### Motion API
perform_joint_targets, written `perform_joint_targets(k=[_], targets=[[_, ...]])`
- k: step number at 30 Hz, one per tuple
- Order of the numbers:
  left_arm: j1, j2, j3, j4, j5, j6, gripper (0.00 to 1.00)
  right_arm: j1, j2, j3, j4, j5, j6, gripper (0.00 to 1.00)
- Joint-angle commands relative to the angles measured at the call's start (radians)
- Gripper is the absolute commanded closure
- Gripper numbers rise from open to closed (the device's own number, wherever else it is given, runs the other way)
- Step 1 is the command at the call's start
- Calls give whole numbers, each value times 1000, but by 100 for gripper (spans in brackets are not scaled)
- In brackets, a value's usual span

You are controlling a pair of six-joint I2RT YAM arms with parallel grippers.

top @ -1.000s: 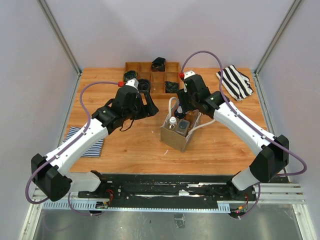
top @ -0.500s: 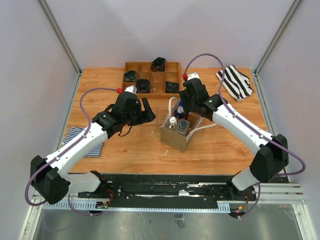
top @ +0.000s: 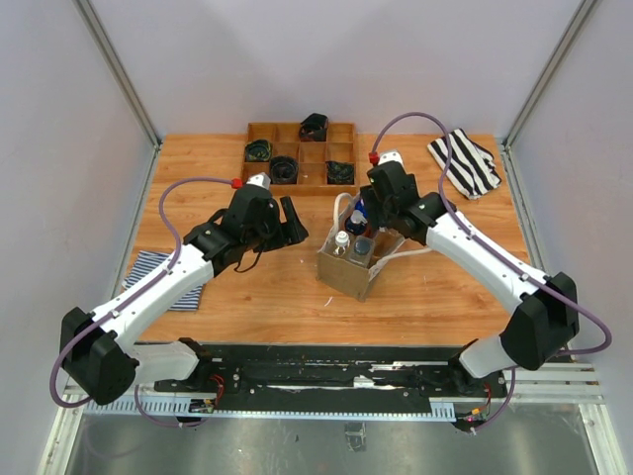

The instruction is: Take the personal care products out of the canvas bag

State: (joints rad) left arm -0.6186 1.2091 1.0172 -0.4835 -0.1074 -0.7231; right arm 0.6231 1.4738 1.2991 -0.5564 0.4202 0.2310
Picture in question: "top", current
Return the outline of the orange blue pump bottle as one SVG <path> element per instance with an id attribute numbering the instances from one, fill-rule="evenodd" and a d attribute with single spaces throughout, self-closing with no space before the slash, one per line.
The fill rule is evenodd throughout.
<path id="1" fill-rule="evenodd" d="M 354 236 L 364 236 L 368 231 L 368 221 L 360 210 L 355 209 L 344 222 L 345 230 Z"/>

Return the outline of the clear bottle white cap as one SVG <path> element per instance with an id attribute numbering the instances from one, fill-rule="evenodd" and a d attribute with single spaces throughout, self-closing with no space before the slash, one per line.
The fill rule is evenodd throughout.
<path id="1" fill-rule="evenodd" d="M 350 236 L 346 231 L 339 231 L 332 241 L 331 254 L 337 257 L 343 256 L 350 245 Z"/>

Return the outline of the square clear bottle grey cap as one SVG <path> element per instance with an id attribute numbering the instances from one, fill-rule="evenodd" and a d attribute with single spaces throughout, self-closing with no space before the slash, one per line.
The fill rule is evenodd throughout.
<path id="1" fill-rule="evenodd" d="M 370 261 L 374 252 L 375 242 L 369 237 L 358 236 L 350 248 L 348 260 L 355 265 L 365 268 L 370 266 Z"/>

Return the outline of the burlap canvas tote bag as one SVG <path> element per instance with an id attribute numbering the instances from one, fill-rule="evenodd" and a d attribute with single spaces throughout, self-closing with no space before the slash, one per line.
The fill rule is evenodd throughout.
<path id="1" fill-rule="evenodd" d="M 368 224 L 368 231 L 364 237 L 375 242 L 368 268 L 355 265 L 348 260 L 350 248 L 356 238 L 350 233 L 348 233 L 350 245 L 345 254 L 340 257 L 332 255 L 330 252 L 333 238 L 337 232 L 345 231 L 344 222 L 355 209 L 362 213 L 364 211 L 362 200 L 358 194 L 351 195 L 344 192 L 336 196 L 332 208 L 332 226 L 317 252 L 316 278 L 328 287 L 363 302 L 374 287 L 378 275 L 389 262 L 403 257 L 424 255 L 429 250 L 422 248 L 402 251 L 401 247 L 405 239 L 399 233 L 384 228 L 373 229 Z"/>

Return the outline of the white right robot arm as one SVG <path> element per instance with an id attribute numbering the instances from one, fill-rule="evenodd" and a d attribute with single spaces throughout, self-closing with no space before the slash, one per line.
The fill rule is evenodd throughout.
<path id="1" fill-rule="evenodd" d="M 509 314 L 498 335 L 461 348 L 448 371 L 450 388 L 469 396 L 484 378 L 520 367 L 537 370 L 580 330 L 577 286 L 567 274 L 549 276 L 479 232 L 436 192 L 419 195 L 413 175 L 393 160 L 373 166 L 360 194 L 370 224 L 439 252 L 479 281 Z"/>

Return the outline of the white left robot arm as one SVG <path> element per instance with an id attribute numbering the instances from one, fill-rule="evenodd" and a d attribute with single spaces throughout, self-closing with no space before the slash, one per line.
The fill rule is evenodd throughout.
<path id="1" fill-rule="evenodd" d="M 57 366 L 98 405 L 157 381 L 179 381 L 193 392 L 205 389 L 213 358 L 199 343 L 181 337 L 140 344 L 138 338 L 185 294 L 238 267 L 247 252 L 261 255 L 299 244 L 308 235 L 291 198 L 274 199 L 259 185 L 243 185 L 227 208 L 194 227 L 137 284 L 89 313 L 68 312 Z"/>

